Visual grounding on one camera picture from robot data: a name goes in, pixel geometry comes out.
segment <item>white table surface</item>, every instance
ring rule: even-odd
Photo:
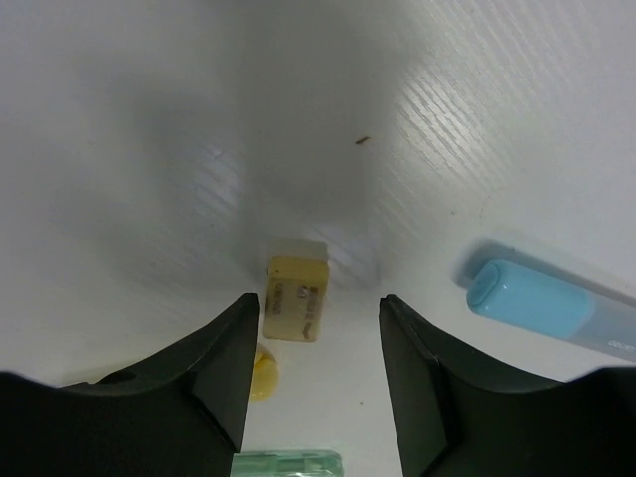
[[[620,360],[471,315],[488,250],[636,295],[636,3],[0,0],[0,363],[97,379],[329,246],[313,345],[245,447],[399,475],[378,329],[398,294],[520,368]],[[367,142],[354,142],[370,136]]]

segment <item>yellow eraser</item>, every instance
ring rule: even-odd
[[[321,260],[275,256],[269,262],[267,275],[265,337],[316,341],[329,282],[329,265]]]

